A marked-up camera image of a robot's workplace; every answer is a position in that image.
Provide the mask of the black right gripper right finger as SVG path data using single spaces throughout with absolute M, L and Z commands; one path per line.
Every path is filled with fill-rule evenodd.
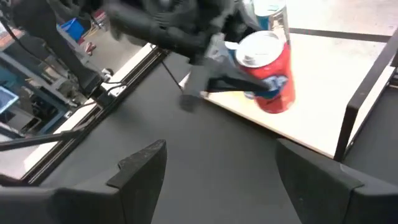
M 351 192 L 364 184 L 339 162 L 287 139 L 275 154 L 279 175 L 302 224 L 343 224 Z

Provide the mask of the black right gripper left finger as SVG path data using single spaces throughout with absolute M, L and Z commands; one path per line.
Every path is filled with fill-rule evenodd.
M 164 139 L 118 162 L 119 172 L 107 181 L 107 185 L 119 191 L 125 224 L 151 224 L 166 165 Z

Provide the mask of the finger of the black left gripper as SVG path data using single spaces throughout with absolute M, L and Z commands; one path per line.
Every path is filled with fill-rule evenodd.
M 221 61 L 205 58 L 199 66 L 204 78 L 204 90 L 210 93 L 222 91 L 269 91 L 271 84 L 242 71 L 227 58 Z

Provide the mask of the blue Red Bull can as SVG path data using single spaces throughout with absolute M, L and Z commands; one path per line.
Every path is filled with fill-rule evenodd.
M 289 42 L 286 0 L 254 0 L 253 5 L 259 27 L 273 31 L 284 42 Z
M 228 55 L 231 59 L 231 61 L 235 61 L 236 59 L 236 50 L 239 47 L 239 44 L 237 42 L 224 42 L 225 47 L 228 51 Z

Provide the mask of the red Fanta soda can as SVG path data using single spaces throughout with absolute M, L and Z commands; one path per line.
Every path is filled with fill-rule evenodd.
M 277 114 L 295 101 L 290 45 L 275 32 L 257 31 L 240 41 L 236 62 L 243 71 L 269 85 L 267 91 L 255 91 L 254 101 L 266 113 Z

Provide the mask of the wooden block platform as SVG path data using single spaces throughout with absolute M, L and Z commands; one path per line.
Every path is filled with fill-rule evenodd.
M 253 91 L 204 92 L 204 99 L 297 144 L 341 160 L 396 65 L 391 36 L 294 29 L 290 34 L 295 101 L 266 113 Z

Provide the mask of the blue plastic bin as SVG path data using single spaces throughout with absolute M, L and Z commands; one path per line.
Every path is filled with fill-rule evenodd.
M 73 18 L 60 26 L 73 40 L 79 42 L 85 29 L 77 18 Z

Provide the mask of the light blue monitor screen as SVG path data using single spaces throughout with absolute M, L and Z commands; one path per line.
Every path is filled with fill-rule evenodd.
M 18 99 L 19 97 L 15 93 L 9 91 L 3 86 L 0 86 L 0 114 L 6 111 Z

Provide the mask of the blue metal workbench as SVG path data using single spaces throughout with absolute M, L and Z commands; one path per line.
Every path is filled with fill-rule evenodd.
M 32 71 L 0 52 L 0 86 L 19 99 L 0 114 L 0 133 L 11 138 L 48 134 L 79 104 L 77 86 L 51 68 Z

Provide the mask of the black aluminium table frame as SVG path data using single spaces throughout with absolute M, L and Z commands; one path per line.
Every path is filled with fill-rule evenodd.
M 100 106 L 89 100 L 53 134 L 32 138 L 30 141 L 37 149 L 25 160 L 27 172 L 21 177 L 22 183 L 41 184 L 168 55 L 167 51 L 146 44 L 115 73 L 110 84 L 105 84 L 108 104 Z

